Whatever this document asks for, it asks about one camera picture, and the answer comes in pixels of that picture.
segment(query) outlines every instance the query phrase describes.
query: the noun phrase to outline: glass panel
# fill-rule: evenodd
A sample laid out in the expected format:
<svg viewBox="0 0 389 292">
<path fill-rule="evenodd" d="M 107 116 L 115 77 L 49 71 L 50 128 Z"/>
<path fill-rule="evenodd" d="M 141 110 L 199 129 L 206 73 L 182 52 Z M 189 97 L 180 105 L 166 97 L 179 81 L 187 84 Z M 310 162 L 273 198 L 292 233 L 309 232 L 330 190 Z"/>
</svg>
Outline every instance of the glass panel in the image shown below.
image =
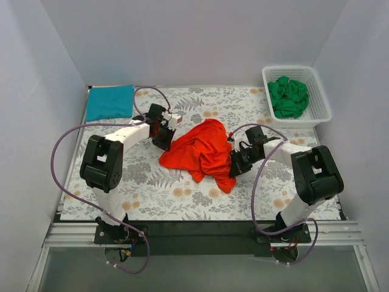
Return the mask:
<svg viewBox="0 0 389 292">
<path fill-rule="evenodd" d="M 39 291 L 367 291 L 352 246 L 318 246 L 290 267 L 251 255 L 154 256 L 137 276 L 104 258 L 103 248 L 50 248 Z M 136 269 L 143 261 L 124 265 Z"/>
</svg>

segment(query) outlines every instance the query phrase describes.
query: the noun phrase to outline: laundry basket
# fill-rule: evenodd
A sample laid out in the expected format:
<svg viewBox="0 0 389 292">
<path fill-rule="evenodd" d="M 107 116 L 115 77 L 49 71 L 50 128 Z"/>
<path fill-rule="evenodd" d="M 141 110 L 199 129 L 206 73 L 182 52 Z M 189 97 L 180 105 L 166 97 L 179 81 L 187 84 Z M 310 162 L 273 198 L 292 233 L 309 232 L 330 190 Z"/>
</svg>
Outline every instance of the laundry basket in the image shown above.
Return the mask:
<svg viewBox="0 0 389 292">
<path fill-rule="evenodd" d="M 320 83 L 317 73 L 307 66 L 269 66 L 262 69 L 263 82 L 269 103 L 270 115 L 273 119 L 273 126 L 276 128 L 312 128 L 322 122 L 328 122 L 332 118 L 327 96 Z M 277 81 L 281 76 L 303 82 L 309 94 L 309 103 L 304 113 L 297 119 L 279 119 L 275 117 L 272 101 L 270 99 L 267 84 L 270 81 Z"/>
</svg>

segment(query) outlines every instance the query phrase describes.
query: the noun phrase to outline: red cloth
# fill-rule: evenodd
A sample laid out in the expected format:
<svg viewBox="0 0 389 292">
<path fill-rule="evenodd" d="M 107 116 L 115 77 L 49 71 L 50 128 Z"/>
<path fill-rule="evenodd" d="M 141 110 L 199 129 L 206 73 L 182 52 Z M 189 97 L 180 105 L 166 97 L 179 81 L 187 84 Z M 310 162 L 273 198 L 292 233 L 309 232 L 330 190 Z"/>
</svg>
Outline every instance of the red cloth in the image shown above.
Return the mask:
<svg viewBox="0 0 389 292">
<path fill-rule="evenodd" d="M 159 163 L 169 169 L 188 170 L 197 183 L 205 175 L 213 176 L 219 188 L 229 193 L 236 184 L 236 178 L 229 178 L 231 149 L 223 124 L 206 119 L 172 142 L 170 151 L 162 154 Z"/>
</svg>

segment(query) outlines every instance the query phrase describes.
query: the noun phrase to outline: white backdrop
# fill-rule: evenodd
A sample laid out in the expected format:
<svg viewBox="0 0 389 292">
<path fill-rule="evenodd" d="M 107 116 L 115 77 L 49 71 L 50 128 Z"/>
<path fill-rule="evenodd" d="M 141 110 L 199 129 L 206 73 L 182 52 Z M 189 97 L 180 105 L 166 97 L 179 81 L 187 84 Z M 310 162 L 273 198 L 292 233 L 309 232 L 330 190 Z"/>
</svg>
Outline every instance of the white backdrop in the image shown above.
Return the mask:
<svg viewBox="0 0 389 292">
<path fill-rule="evenodd" d="M 344 182 L 343 210 L 358 220 L 381 291 L 389 291 L 389 5 L 349 0 L 315 68 L 333 119 L 318 129 Z"/>
<path fill-rule="evenodd" d="M 87 85 L 260 85 L 313 65 L 346 0 L 41 0 Z"/>
<path fill-rule="evenodd" d="M 60 197 L 51 149 L 80 122 L 86 87 L 39 0 L 0 1 L 0 53 L 0 291 L 25 291 Z"/>
</svg>

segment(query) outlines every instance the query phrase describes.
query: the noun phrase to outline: floral tablecloth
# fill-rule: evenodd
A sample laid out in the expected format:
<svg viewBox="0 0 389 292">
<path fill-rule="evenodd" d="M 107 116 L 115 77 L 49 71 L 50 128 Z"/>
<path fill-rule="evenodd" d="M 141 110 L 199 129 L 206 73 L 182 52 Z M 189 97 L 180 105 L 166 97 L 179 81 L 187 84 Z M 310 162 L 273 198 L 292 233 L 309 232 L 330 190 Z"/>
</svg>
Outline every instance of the floral tablecloth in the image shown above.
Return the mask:
<svg viewBox="0 0 389 292">
<path fill-rule="evenodd" d="M 221 121 L 229 133 L 249 122 L 272 125 L 263 88 L 164 88 L 172 112 L 182 115 L 173 139 L 190 131 L 207 118 Z M 163 98 L 152 89 L 137 93 L 137 104 L 147 111 L 153 102 L 165 106 Z M 104 122 L 123 123 L 129 119 L 109 119 Z M 97 202 L 92 190 L 80 178 L 79 171 L 86 143 L 93 134 L 105 135 L 118 127 L 87 127 L 84 129 L 69 190 L 77 196 Z M 267 135 L 274 136 L 269 130 Z M 282 129 L 292 143 L 315 146 L 313 129 Z M 244 136 L 244 130 L 236 137 Z M 130 220 L 249 220 L 253 180 L 260 166 L 237 177 L 230 194 L 218 189 L 215 180 L 206 176 L 199 184 L 180 170 L 161 167 L 158 159 L 162 150 L 151 141 L 133 146 L 123 162 L 122 182 L 119 184 L 122 206 Z M 296 194 L 292 170 L 276 161 L 269 161 L 258 184 L 255 213 L 259 220 L 274 220 Z M 94 220 L 99 211 L 69 196 L 64 199 L 62 220 Z M 319 220 L 340 219 L 335 199 L 326 201 L 312 216 Z"/>
</svg>

